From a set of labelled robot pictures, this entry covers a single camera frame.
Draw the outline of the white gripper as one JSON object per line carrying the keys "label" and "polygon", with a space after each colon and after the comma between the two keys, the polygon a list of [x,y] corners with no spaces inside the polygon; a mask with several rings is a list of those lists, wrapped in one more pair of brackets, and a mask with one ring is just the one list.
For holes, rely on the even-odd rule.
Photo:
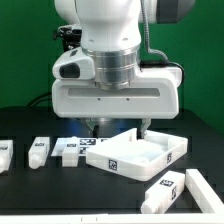
{"label": "white gripper", "polygon": [[[150,119],[172,119],[179,113],[178,87],[182,71],[178,67],[142,68],[121,90],[102,90],[93,81],[57,79],[52,87],[54,112],[65,118],[142,119],[140,137]],[[93,138],[99,136],[97,120],[86,125]]]}

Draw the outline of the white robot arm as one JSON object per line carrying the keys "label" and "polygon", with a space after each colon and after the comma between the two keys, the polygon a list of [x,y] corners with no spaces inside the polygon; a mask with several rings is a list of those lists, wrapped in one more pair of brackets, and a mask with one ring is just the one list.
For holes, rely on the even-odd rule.
{"label": "white robot arm", "polygon": [[67,24],[55,62],[52,101],[60,117],[153,119],[179,113],[183,68],[149,42],[151,23],[177,23],[196,0],[54,0]]}

